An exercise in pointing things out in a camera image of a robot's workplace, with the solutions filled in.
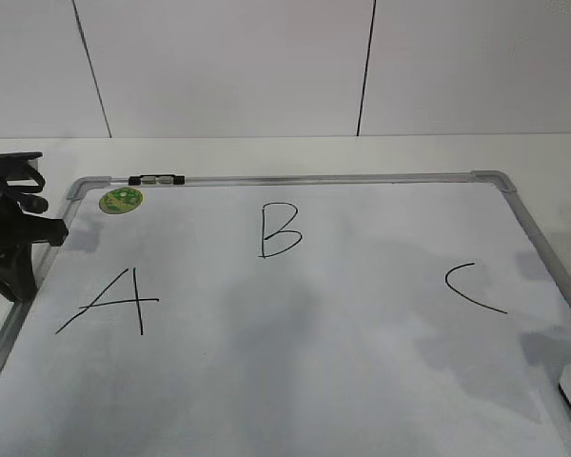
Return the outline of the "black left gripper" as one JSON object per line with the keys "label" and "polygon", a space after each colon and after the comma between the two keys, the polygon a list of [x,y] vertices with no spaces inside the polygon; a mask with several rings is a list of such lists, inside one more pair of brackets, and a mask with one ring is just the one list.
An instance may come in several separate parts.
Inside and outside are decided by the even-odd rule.
{"label": "black left gripper", "polygon": [[9,230],[18,223],[18,241],[51,247],[62,246],[69,235],[62,219],[24,215],[43,212],[43,175],[37,169],[42,156],[40,151],[0,153],[0,294],[11,302],[31,301],[36,281],[31,247],[14,247]]}

